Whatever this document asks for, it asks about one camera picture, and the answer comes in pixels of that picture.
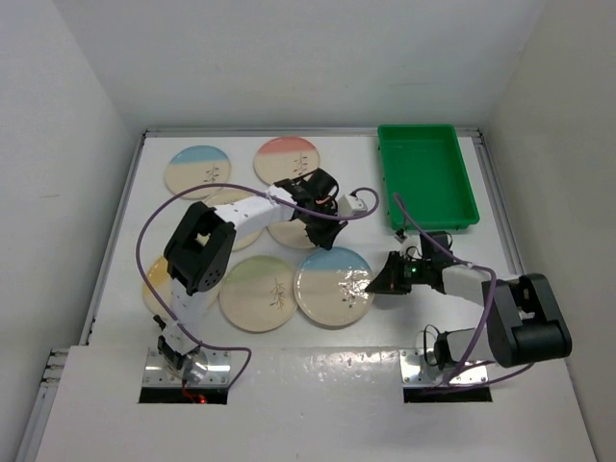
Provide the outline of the cream plate blue section front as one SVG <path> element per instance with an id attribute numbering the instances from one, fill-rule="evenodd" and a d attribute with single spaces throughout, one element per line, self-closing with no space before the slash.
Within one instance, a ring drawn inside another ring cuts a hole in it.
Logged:
<path id="1" fill-rule="evenodd" d="M 355 251 L 335 246 L 307 256 L 295 273 L 295 300 L 311 321 L 327 328 L 352 325 L 370 311 L 372 269 Z"/>

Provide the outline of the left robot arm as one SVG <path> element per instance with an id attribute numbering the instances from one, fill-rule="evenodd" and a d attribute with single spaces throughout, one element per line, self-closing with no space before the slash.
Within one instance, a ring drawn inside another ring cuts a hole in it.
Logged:
<path id="1" fill-rule="evenodd" d="M 191 298 L 211 291 L 222 280 L 235 241 L 270 225 L 298 220 L 305 225 L 311 244 L 329 250 L 349 221 L 337 205 L 338 182 L 320 168 L 280 180 L 264 191 L 229 183 L 223 186 L 247 192 L 248 197 L 215 207 L 194 202 L 165 246 L 171 301 L 166 302 L 151 282 L 145 283 L 166 314 L 156 318 L 161 328 L 158 351 L 179 372 L 201 349 L 223 350 L 193 333 L 191 325 L 198 315 Z"/>

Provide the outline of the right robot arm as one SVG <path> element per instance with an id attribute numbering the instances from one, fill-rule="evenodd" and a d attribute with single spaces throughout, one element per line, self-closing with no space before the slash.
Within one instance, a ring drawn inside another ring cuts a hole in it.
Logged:
<path id="1" fill-rule="evenodd" d="M 487 351 L 481 359 L 505 368 L 567 358 L 573 351 L 572 335 L 545 275 L 499 278 L 455 257 L 446 231 L 421 234 L 418 256 L 412 248 L 391 251 L 366 292 L 407 295 L 420 285 L 488 311 L 481 315 L 479 327 L 438 332 L 426 357 L 431 367 L 451 371 L 472 359 L 467 350 L 480 352 L 483 341 Z"/>

